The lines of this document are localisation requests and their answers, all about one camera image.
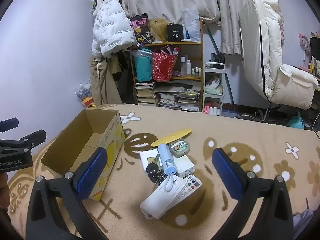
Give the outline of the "beige patterned blanket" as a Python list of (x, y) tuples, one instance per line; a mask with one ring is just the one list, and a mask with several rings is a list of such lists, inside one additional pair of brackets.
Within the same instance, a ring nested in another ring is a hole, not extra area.
[(23, 239), (319, 239), (319, 133), (161, 107), (81, 111), (9, 183)]

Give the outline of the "white TV remote coloured buttons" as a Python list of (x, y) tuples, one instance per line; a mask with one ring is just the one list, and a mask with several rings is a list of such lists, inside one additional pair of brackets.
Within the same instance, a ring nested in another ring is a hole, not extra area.
[(182, 193), (179, 195), (178, 199), (175, 200), (175, 202), (172, 204), (172, 206), (170, 207), (173, 208), (174, 206), (176, 206), (177, 204), (179, 204), (180, 202), (184, 201), (186, 198), (188, 198), (189, 196), (191, 196), (194, 192), (196, 192), (202, 185), (202, 182), (194, 175), (189, 175), (186, 178), (184, 178), (187, 180), (187, 185), (185, 186), (184, 190), (182, 191)]

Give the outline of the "teal storage bag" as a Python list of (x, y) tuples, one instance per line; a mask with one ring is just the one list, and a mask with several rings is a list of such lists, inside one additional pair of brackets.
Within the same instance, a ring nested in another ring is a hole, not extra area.
[(147, 48), (131, 51), (135, 61), (138, 82), (149, 82), (152, 79), (152, 51)]

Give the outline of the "wooden bookshelf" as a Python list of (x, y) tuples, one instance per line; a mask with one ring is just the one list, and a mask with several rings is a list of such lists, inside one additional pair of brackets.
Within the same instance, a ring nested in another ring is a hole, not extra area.
[(200, 40), (130, 48), (135, 104), (200, 112), (203, 106), (203, 27)]

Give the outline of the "stack of books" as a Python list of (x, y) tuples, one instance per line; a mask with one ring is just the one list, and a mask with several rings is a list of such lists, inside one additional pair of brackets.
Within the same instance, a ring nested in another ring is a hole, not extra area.
[(153, 92), (155, 82), (136, 83), (135, 90), (139, 105), (157, 106), (159, 95)]

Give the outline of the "white rolling cart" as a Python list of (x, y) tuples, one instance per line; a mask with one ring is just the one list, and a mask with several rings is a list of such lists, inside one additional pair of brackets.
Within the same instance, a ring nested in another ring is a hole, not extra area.
[(220, 116), (226, 87), (226, 70), (223, 63), (205, 62), (202, 70), (202, 112)]

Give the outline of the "pale green earbuds case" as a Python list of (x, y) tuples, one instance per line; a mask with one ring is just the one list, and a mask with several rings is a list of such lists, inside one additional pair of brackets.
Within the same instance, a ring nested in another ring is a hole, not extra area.
[(184, 139), (178, 139), (169, 144), (169, 150), (176, 158), (180, 158), (189, 153), (190, 145)]

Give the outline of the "beige hanging trousers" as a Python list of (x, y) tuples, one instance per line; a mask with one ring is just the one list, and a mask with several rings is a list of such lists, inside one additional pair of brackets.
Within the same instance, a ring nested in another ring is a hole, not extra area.
[(116, 82), (111, 72), (111, 64), (107, 59), (96, 61), (90, 60), (91, 89), (95, 105), (122, 103)]

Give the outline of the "yellow oval banana gadget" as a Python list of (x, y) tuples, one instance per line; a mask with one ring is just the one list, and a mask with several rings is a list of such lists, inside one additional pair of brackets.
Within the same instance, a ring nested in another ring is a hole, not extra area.
[(174, 142), (178, 139), (184, 138), (187, 135), (189, 135), (192, 132), (191, 128), (183, 129), (174, 133), (171, 133), (167, 136), (164, 136), (156, 141), (154, 141), (151, 146), (152, 147), (158, 147), (160, 144), (169, 144), (171, 142)]

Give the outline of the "red patterned gift bag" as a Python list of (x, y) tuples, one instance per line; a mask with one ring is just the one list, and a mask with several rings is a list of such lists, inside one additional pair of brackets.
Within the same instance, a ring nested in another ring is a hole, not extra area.
[(173, 77), (180, 49), (167, 45), (152, 53), (152, 78), (155, 81), (167, 82)]

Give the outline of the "white puffer jacket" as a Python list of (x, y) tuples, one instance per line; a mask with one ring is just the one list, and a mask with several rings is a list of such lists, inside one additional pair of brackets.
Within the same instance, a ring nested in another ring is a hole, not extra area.
[(97, 0), (93, 18), (92, 54), (97, 61), (137, 43), (120, 0)]

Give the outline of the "white square power adapter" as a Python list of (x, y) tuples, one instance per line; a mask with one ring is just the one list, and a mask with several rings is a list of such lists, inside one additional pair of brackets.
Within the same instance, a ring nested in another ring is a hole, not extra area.
[(185, 178), (191, 175), (195, 171), (193, 162), (186, 156), (181, 156), (179, 158), (173, 156), (174, 163), (177, 167), (176, 175), (180, 178)]

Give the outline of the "white wall remote holder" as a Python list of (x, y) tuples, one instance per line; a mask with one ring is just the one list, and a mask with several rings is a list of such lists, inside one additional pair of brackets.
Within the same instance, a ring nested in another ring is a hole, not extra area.
[(144, 171), (146, 170), (146, 167), (149, 164), (149, 161), (153, 162), (157, 154), (158, 154), (157, 150), (148, 150), (148, 151), (140, 152), (139, 154), (140, 160), (142, 162)]

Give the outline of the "black car key fob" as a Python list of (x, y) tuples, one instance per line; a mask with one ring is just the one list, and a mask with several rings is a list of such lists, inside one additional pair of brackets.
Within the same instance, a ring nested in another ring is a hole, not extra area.
[(158, 174), (161, 171), (156, 163), (149, 163), (146, 167), (147, 174)]

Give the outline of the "light blue cylinder device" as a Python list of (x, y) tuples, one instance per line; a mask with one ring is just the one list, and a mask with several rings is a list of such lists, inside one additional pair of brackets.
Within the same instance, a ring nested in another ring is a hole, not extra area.
[(157, 150), (161, 159), (163, 172), (167, 175), (163, 186), (164, 191), (169, 192), (174, 185), (174, 174), (177, 172), (177, 167), (167, 144), (160, 144)]

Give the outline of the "black box number 40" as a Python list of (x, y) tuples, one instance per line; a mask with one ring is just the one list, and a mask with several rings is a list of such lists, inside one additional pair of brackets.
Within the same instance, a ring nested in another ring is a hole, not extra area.
[(182, 24), (167, 25), (167, 36), (169, 42), (180, 42), (184, 39)]

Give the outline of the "bag of plush toys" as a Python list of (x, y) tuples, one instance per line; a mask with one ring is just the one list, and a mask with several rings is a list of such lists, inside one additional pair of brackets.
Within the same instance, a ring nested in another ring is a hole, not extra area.
[(84, 107), (95, 108), (90, 82), (80, 84), (80, 87), (75, 91), (75, 95)]

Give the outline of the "brown cardboard box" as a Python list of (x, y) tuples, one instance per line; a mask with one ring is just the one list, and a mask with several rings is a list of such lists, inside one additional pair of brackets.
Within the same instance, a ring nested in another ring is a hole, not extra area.
[(41, 159), (42, 165), (54, 175), (75, 172), (87, 161), (97, 148), (104, 149), (98, 159), (103, 171), (91, 187), (88, 198), (99, 201), (111, 174), (114, 163), (123, 145), (125, 134), (120, 113), (115, 109), (85, 109), (64, 128), (49, 146)]

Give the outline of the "white reclining chair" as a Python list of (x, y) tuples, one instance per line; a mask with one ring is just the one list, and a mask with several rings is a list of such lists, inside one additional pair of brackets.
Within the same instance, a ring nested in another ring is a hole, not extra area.
[(307, 110), (317, 79), (283, 64), (277, 0), (248, 0), (239, 11), (242, 64), (247, 82), (268, 102)]

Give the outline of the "white air conditioner remote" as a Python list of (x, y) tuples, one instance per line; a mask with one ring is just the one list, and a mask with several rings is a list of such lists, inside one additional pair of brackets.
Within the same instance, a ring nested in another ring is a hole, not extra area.
[(172, 206), (187, 185), (187, 180), (176, 175), (169, 175), (140, 204), (143, 215), (148, 220), (160, 219)]

